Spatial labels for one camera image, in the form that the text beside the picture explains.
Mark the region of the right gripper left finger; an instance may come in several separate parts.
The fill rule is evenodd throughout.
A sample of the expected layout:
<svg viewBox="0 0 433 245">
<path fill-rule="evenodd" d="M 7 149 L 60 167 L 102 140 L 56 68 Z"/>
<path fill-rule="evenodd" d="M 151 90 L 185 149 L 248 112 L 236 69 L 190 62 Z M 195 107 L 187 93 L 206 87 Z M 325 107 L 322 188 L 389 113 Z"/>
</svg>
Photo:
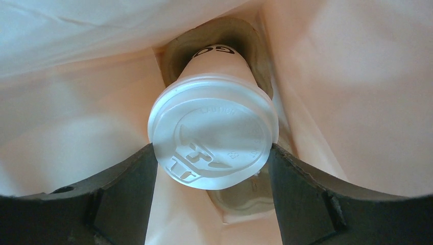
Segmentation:
<svg viewBox="0 0 433 245">
<path fill-rule="evenodd" d="M 156 176 L 148 144 L 52 193 L 1 196 L 1 244 L 144 244 Z"/>
</svg>

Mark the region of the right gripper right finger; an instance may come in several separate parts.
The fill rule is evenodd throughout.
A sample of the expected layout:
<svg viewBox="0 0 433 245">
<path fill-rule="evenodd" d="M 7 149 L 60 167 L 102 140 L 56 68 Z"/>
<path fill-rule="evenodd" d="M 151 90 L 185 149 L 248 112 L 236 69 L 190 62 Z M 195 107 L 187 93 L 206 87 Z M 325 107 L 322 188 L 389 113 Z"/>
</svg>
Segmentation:
<svg viewBox="0 0 433 245">
<path fill-rule="evenodd" d="M 366 189 L 277 144 L 268 164 L 283 244 L 432 244 L 432 195 Z"/>
</svg>

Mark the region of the lidded white coffee cup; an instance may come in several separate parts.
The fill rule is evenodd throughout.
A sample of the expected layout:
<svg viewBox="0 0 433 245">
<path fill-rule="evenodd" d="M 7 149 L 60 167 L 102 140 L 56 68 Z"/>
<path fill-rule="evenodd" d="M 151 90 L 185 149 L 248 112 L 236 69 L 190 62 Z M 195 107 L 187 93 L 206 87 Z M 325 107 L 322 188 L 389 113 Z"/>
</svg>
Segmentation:
<svg viewBox="0 0 433 245">
<path fill-rule="evenodd" d="M 220 190 L 262 169 L 279 137 L 278 115 L 240 53 L 215 44 L 197 51 L 156 99 L 148 137 L 174 180 Z"/>
</svg>

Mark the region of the orange paper bag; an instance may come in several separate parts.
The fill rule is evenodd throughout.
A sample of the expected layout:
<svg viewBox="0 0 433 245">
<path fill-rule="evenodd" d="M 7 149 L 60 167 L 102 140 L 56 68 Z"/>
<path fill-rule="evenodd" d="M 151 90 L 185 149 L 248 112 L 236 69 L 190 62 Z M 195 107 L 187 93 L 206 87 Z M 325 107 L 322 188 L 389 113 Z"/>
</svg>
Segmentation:
<svg viewBox="0 0 433 245">
<path fill-rule="evenodd" d="M 267 49 L 281 148 L 432 195 L 432 1 L 1 1 L 1 196 L 52 193 L 150 144 L 166 45 L 236 12 Z M 238 222 L 157 166 L 144 244 L 283 242 L 275 205 Z"/>
</svg>

